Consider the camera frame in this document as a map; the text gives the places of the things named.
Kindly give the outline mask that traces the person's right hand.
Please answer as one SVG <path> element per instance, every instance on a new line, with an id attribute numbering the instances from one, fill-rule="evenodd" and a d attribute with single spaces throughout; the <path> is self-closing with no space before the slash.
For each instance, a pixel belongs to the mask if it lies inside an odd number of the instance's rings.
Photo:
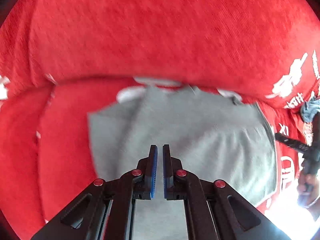
<path id="1" fill-rule="evenodd" d="M 319 218 L 319 179 L 316 175 L 305 174 L 304 170 L 298 179 L 298 204 L 307 209 L 313 220 Z"/>

